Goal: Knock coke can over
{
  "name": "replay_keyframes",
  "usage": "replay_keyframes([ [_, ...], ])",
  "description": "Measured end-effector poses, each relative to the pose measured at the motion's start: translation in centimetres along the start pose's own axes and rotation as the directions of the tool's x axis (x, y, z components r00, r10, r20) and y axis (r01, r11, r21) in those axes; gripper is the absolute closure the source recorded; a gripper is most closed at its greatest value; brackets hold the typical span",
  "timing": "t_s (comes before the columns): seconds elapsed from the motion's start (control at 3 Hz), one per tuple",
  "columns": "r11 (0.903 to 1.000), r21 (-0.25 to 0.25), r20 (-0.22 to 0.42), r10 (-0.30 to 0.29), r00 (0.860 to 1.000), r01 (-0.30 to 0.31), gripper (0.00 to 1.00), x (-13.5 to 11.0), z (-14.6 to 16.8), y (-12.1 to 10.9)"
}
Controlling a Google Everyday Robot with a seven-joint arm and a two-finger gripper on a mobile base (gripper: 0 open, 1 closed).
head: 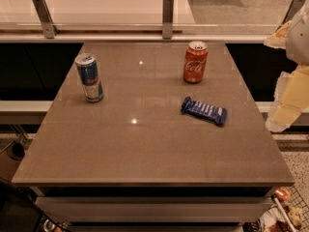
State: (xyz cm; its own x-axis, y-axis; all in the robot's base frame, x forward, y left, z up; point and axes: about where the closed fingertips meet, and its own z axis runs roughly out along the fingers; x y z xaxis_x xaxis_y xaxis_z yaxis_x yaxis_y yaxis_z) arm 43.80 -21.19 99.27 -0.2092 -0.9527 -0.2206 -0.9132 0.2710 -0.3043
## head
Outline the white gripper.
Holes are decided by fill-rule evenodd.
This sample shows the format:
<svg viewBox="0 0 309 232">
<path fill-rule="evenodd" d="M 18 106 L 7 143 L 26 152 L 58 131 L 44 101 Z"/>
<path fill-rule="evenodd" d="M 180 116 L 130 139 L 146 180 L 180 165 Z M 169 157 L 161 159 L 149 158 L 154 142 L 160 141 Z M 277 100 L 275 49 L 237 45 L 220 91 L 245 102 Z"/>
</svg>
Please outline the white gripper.
<svg viewBox="0 0 309 232">
<path fill-rule="evenodd" d="M 264 40 L 271 48 L 286 48 L 287 57 L 301 65 L 291 72 L 281 72 L 275 87 L 274 102 L 267 114 L 266 127 L 272 132 L 288 129 L 309 106 L 309 0 L 307 31 L 300 36 L 298 17 L 280 26 Z"/>
</svg>

